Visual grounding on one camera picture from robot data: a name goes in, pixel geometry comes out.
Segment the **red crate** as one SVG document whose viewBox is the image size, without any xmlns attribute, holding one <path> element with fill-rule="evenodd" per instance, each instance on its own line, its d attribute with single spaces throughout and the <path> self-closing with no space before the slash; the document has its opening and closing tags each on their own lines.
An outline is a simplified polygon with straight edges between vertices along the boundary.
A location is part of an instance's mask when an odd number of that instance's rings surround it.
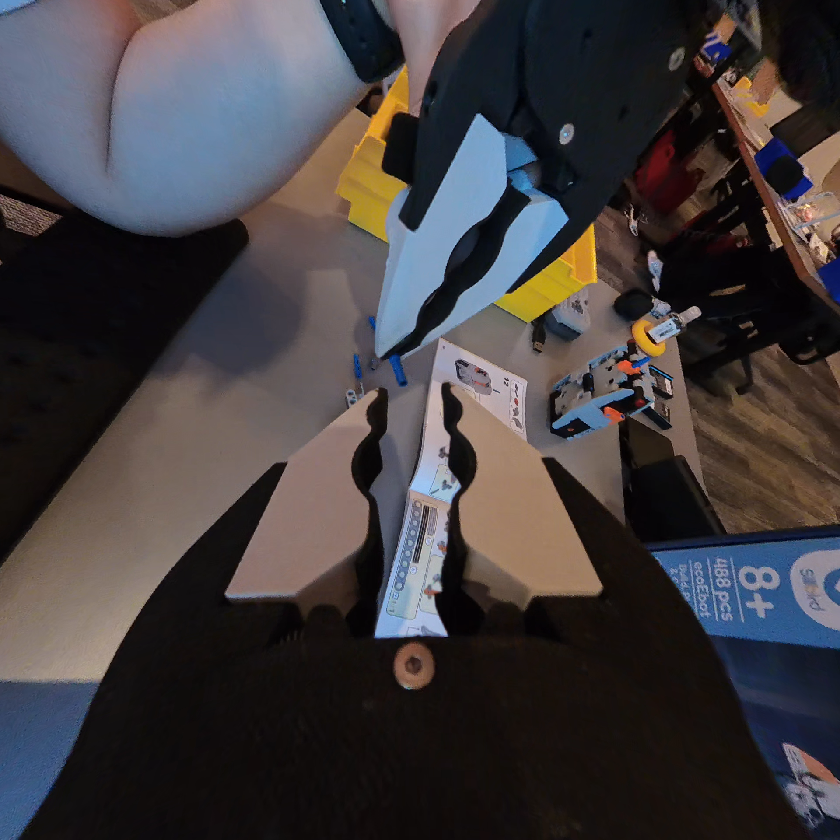
<svg viewBox="0 0 840 840">
<path fill-rule="evenodd" d="M 676 151 L 676 132 L 668 129 L 643 155 L 634 175 L 638 194 L 661 216 L 671 215 L 690 198 L 702 178 L 687 168 Z"/>
</svg>

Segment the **blue bin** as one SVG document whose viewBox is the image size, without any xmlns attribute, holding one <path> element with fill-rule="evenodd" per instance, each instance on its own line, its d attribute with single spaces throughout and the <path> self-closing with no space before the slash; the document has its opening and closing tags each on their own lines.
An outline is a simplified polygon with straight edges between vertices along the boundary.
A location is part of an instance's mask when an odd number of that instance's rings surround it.
<svg viewBox="0 0 840 840">
<path fill-rule="evenodd" d="M 767 184 L 782 198 L 797 201 L 813 187 L 800 160 L 778 139 L 772 139 L 754 155 Z"/>
</svg>

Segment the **grey control hub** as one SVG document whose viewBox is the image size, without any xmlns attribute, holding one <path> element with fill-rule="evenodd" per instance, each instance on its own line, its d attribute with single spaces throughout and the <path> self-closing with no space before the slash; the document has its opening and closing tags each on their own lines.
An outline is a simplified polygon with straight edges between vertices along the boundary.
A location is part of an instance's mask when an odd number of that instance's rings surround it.
<svg viewBox="0 0 840 840">
<path fill-rule="evenodd" d="M 542 316 L 546 331 L 566 342 L 580 338 L 591 327 L 591 323 L 587 289 L 563 299 Z"/>
</svg>

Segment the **black wristband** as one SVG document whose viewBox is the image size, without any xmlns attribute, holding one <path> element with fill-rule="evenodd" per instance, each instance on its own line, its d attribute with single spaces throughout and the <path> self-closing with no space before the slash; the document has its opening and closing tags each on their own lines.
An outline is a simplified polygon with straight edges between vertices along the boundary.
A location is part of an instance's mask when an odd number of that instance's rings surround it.
<svg viewBox="0 0 840 840">
<path fill-rule="evenodd" d="M 320 5 L 363 83 L 380 82 L 403 66 L 402 43 L 372 1 L 321 1 Z"/>
</svg>

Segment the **person's left hand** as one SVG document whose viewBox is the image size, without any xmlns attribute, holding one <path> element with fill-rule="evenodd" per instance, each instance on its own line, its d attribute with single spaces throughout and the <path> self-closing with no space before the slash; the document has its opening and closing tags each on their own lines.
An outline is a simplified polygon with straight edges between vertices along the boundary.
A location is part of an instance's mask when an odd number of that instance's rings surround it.
<svg viewBox="0 0 840 840">
<path fill-rule="evenodd" d="M 386 1 L 388 20 L 399 36 L 406 61 L 408 112 L 418 117 L 432 68 L 448 35 L 479 1 Z"/>
</svg>

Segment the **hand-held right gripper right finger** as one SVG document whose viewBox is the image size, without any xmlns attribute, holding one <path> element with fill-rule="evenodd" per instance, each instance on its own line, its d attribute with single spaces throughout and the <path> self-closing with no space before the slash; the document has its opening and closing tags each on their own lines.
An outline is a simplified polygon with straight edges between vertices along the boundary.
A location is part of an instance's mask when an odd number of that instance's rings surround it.
<svg viewBox="0 0 840 840">
<path fill-rule="evenodd" d="M 603 583 L 539 451 L 465 388 L 441 386 L 450 504 L 438 616 L 450 637 L 476 634 L 494 606 L 592 598 Z"/>
</svg>

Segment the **yellow parts bin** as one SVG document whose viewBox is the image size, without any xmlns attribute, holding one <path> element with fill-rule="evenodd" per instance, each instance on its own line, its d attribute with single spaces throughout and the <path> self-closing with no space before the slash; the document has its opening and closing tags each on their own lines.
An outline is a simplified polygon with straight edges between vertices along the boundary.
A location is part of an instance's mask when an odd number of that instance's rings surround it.
<svg viewBox="0 0 840 840">
<path fill-rule="evenodd" d="M 383 172 L 382 158 L 393 117 L 407 108 L 406 69 L 385 80 L 391 85 L 344 167 L 336 193 L 350 203 L 349 221 L 353 226 L 387 242 L 386 216 L 405 183 Z M 519 289 L 499 299 L 496 305 L 530 322 L 596 282 L 595 230 L 591 225 L 561 257 Z"/>
</svg>

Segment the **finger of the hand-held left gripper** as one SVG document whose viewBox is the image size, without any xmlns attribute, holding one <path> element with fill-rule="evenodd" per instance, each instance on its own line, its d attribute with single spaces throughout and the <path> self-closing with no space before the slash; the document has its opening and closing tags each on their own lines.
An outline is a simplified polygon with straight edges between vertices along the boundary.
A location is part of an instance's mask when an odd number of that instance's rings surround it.
<svg viewBox="0 0 840 840">
<path fill-rule="evenodd" d="M 507 186 L 490 214 L 457 243 L 442 285 L 425 301 L 415 330 L 396 354 L 413 354 L 502 298 L 567 220 L 552 198 Z"/>
<path fill-rule="evenodd" d="M 421 307 L 444 281 L 457 243 L 490 214 L 507 184 L 505 141 L 477 114 L 416 229 L 400 213 L 410 198 L 420 197 L 418 176 L 398 193 L 385 222 L 389 250 L 375 318 L 378 358 L 393 355 L 415 330 Z"/>
</svg>

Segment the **black case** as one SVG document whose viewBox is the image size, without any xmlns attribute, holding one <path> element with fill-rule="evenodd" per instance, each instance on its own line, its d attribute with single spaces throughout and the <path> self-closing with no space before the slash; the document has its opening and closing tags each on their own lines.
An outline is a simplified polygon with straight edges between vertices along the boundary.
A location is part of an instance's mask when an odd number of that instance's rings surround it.
<svg viewBox="0 0 840 840">
<path fill-rule="evenodd" d="M 618 429 L 625 520 L 642 543 L 727 534 L 698 477 L 667 436 L 635 418 Z"/>
</svg>

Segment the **grey desk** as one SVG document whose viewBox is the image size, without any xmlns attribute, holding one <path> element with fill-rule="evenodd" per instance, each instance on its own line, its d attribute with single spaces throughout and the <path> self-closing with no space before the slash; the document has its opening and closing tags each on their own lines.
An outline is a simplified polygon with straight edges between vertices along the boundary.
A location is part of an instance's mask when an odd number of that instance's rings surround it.
<svg viewBox="0 0 840 840">
<path fill-rule="evenodd" d="M 353 110 L 2 565 L 2 838 L 17 838 L 98 682 L 173 564 L 344 409 L 367 364 L 386 246 L 335 194 Z"/>
</svg>

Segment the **person's left forearm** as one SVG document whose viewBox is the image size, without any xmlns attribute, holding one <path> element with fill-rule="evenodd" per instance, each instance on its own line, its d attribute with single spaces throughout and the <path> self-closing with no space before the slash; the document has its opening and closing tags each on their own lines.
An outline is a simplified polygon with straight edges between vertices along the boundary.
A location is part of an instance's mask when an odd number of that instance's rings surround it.
<svg viewBox="0 0 840 840">
<path fill-rule="evenodd" d="M 277 192 L 361 99 L 319 2 L 129 2 L 2 15 L 2 140 L 68 203 L 144 235 Z"/>
</svg>

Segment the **small clear bottle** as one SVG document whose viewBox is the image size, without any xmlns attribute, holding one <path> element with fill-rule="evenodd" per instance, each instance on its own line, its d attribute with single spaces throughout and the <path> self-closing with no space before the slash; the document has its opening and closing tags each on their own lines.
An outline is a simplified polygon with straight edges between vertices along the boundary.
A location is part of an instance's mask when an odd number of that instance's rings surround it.
<svg viewBox="0 0 840 840">
<path fill-rule="evenodd" d="M 647 337 L 656 344 L 665 343 L 683 333 L 691 322 L 698 320 L 700 315 L 701 310 L 698 307 L 671 312 L 665 320 L 647 330 Z"/>
</svg>

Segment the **white instruction manual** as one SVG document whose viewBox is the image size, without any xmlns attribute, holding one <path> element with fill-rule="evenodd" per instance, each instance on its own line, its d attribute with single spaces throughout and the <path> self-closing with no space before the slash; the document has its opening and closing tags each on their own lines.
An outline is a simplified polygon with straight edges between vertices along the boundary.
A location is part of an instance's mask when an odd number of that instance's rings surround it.
<svg viewBox="0 0 840 840">
<path fill-rule="evenodd" d="M 448 465 L 442 388 L 450 383 L 526 438 L 528 384 L 466 350 L 439 339 L 430 374 L 419 449 L 406 495 L 402 528 L 374 636 L 445 636 L 436 596 L 443 590 L 449 511 L 459 482 Z"/>
</svg>

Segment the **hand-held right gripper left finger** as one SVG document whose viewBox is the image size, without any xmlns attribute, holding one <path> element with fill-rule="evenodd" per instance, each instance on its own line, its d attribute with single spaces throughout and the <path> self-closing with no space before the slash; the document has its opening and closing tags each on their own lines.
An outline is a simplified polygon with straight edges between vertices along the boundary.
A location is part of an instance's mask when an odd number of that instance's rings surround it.
<svg viewBox="0 0 840 840">
<path fill-rule="evenodd" d="M 282 465 L 225 596 L 292 605 L 302 618 L 330 606 L 371 636 L 384 574 L 371 488 L 382 471 L 388 392 L 376 388 Z"/>
</svg>

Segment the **robot kit box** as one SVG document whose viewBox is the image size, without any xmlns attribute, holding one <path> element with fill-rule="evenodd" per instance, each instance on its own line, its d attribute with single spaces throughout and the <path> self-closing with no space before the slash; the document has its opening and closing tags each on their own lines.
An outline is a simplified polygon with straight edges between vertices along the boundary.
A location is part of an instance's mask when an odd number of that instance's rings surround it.
<svg viewBox="0 0 840 840">
<path fill-rule="evenodd" d="M 811 838 L 839 829 L 838 525 L 654 542 Z"/>
</svg>

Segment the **partly built robot model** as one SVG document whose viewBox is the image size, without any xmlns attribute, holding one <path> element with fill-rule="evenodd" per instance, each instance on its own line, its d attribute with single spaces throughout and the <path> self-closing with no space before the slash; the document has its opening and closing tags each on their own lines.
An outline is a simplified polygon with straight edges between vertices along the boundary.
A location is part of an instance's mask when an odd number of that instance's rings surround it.
<svg viewBox="0 0 840 840">
<path fill-rule="evenodd" d="M 549 394 L 551 434 L 565 440 L 581 438 L 652 407 L 651 360 L 630 341 L 555 382 Z"/>
</svg>

